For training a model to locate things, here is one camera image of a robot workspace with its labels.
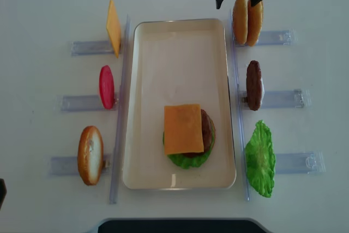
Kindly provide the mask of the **golden bun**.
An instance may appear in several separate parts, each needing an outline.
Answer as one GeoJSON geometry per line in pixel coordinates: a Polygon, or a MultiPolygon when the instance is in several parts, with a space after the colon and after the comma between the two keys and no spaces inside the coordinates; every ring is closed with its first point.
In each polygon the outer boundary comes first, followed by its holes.
{"type": "Polygon", "coordinates": [[[244,45],[248,36],[248,0],[236,0],[232,12],[234,38],[244,45]]]}
{"type": "Polygon", "coordinates": [[[260,1],[255,6],[251,6],[248,0],[248,36],[246,44],[254,46],[259,38],[263,23],[263,2],[260,1]]]}

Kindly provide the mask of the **upright brown meat patty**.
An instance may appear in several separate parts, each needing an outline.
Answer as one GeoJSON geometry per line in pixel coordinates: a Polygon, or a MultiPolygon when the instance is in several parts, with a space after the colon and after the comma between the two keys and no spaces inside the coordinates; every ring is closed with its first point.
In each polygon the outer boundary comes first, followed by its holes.
{"type": "Polygon", "coordinates": [[[251,61],[246,71],[246,95],[250,110],[257,111],[264,96],[261,68],[258,61],[251,61]]]}

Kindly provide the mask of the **flat orange cheese slice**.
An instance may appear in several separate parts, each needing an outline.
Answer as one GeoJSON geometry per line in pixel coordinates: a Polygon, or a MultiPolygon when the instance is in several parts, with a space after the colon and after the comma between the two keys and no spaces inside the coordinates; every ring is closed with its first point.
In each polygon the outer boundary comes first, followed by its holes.
{"type": "Polygon", "coordinates": [[[202,138],[201,107],[184,104],[164,107],[164,152],[166,155],[201,153],[202,138]]]}

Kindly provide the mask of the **upright green lettuce leaf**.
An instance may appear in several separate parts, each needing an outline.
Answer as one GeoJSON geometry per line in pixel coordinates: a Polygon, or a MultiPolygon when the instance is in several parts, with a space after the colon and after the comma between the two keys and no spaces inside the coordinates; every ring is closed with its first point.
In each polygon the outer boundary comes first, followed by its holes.
{"type": "Polygon", "coordinates": [[[270,128],[259,120],[245,147],[246,176],[249,184],[263,197],[272,196],[275,185],[276,155],[270,128]]]}

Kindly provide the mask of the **red tomato slice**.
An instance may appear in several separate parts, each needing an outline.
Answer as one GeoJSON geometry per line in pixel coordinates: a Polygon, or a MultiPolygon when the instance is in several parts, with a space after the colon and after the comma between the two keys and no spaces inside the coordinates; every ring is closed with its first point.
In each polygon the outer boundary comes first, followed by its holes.
{"type": "Polygon", "coordinates": [[[108,65],[101,68],[99,76],[99,93],[105,109],[112,109],[115,104],[115,87],[111,69],[108,65]]]}

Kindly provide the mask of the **green lettuce on tray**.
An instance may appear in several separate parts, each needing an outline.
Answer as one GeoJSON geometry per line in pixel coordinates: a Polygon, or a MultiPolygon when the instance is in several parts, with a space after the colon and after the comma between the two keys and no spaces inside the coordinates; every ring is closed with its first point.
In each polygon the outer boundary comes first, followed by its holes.
{"type": "Polygon", "coordinates": [[[215,126],[210,120],[210,130],[212,132],[210,147],[206,152],[202,152],[194,157],[186,157],[184,154],[169,154],[167,157],[178,167],[182,169],[199,168],[209,158],[215,144],[215,126]]]}

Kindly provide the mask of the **clear holder for lettuce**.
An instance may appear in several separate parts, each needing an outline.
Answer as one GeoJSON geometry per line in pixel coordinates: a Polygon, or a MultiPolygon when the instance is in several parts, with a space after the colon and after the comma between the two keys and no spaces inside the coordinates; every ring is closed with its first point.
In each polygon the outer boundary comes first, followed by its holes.
{"type": "Polygon", "coordinates": [[[276,154],[276,174],[320,174],[325,171],[321,151],[276,154]]]}

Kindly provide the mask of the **clear holder for tomato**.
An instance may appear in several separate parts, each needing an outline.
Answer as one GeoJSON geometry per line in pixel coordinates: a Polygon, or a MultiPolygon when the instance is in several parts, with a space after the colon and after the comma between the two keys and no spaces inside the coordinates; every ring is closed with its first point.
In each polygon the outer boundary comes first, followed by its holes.
{"type": "Polygon", "coordinates": [[[100,95],[63,95],[57,96],[54,109],[59,112],[108,111],[100,95]]]}

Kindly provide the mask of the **clear holder for buns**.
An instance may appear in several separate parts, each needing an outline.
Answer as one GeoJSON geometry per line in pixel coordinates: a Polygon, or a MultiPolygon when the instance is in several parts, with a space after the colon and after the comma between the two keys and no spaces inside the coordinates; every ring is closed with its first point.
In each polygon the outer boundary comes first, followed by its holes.
{"type": "Polygon", "coordinates": [[[297,41],[294,30],[261,31],[256,46],[264,45],[292,45],[297,41]]]}

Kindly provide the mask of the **cream rectangular tray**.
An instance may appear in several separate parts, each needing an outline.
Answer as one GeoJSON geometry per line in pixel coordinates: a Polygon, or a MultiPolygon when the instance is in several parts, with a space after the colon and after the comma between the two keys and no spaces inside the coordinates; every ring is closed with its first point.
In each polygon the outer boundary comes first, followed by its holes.
{"type": "Polygon", "coordinates": [[[122,180],[129,189],[229,188],[236,180],[225,29],[219,19],[143,22],[135,28],[122,180]],[[164,107],[199,104],[215,144],[198,168],[164,153],[164,107]]]}

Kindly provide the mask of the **clear holder for patty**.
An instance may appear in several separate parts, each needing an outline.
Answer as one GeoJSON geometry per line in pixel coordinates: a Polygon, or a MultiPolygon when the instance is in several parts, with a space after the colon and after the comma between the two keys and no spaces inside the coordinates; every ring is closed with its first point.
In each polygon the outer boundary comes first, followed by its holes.
{"type": "Polygon", "coordinates": [[[310,94],[302,89],[265,91],[260,109],[303,108],[310,105],[310,94]]]}

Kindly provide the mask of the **dark object left edge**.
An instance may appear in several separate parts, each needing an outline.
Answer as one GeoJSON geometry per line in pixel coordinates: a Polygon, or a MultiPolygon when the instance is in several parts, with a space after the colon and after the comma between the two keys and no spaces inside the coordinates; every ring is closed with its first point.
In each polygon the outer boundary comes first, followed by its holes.
{"type": "Polygon", "coordinates": [[[7,194],[7,188],[5,185],[5,181],[4,179],[1,178],[0,179],[0,208],[3,205],[6,194],[7,194]]]}

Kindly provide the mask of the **long clear rail right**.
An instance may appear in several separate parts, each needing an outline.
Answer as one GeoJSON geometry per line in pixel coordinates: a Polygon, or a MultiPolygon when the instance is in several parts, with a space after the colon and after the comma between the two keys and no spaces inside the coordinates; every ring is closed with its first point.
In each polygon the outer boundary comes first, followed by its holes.
{"type": "Polygon", "coordinates": [[[233,32],[233,15],[232,9],[230,10],[230,26],[231,26],[231,58],[232,58],[232,68],[233,68],[233,77],[234,77],[234,85],[235,85],[235,97],[236,97],[236,116],[237,116],[237,126],[238,126],[238,137],[239,137],[239,145],[240,145],[240,155],[241,155],[241,165],[242,165],[242,180],[244,184],[244,193],[245,193],[245,201],[250,201],[250,187],[248,178],[246,176],[246,160],[245,160],[245,136],[244,136],[244,124],[243,124],[243,115],[241,108],[241,100],[240,100],[240,90],[239,90],[239,77],[238,77],[238,67],[237,67],[237,57],[236,57],[236,45],[235,38],[233,32]]]}

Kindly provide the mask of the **long clear rail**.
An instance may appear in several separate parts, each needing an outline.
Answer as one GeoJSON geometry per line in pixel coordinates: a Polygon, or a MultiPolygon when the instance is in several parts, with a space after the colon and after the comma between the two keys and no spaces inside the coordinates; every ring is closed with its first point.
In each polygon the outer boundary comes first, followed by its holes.
{"type": "Polygon", "coordinates": [[[239,90],[239,77],[238,77],[238,67],[237,67],[237,57],[236,57],[236,45],[235,38],[233,32],[233,15],[232,9],[230,10],[230,26],[231,26],[231,58],[232,58],[232,68],[233,68],[233,77],[234,77],[234,85],[235,85],[235,97],[236,97],[236,116],[237,116],[237,126],[238,126],[238,137],[239,137],[239,145],[240,145],[240,155],[241,155],[241,165],[242,165],[242,180],[244,184],[244,193],[245,193],[245,201],[250,201],[250,187],[248,178],[246,176],[246,160],[245,160],[245,136],[244,136],[244,124],[243,124],[243,115],[241,108],[241,100],[240,100],[240,90],[239,90]]]}
{"type": "Polygon", "coordinates": [[[124,31],[123,44],[123,64],[122,64],[122,78],[119,89],[118,100],[118,116],[115,146],[113,150],[112,174],[109,193],[109,203],[116,204],[118,199],[119,180],[122,173],[122,157],[125,142],[125,135],[127,129],[127,117],[129,110],[129,93],[130,93],[130,79],[133,63],[132,55],[133,44],[133,30],[132,20],[127,16],[127,21],[124,31]]]}

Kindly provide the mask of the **long clear rail left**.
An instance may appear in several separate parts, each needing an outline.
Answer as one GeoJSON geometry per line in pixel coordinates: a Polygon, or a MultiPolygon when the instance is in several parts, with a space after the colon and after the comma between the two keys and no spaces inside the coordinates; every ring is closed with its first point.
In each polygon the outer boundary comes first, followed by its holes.
{"type": "Polygon", "coordinates": [[[122,173],[122,157],[125,142],[125,135],[127,129],[127,117],[129,110],[129,93],[130,93],[130,79],[133,63],[132,55],[133,44],[133,30],[132,20],[127,16],[127,21],[124,31],[123,44],[123,64],[122,64],[122,78],[119,89],[118,100],[118,116],[115,146],[113,150],[112,174],[109,193],[109,203],[116,204],[118,199],[119,180],[122,173]]]}

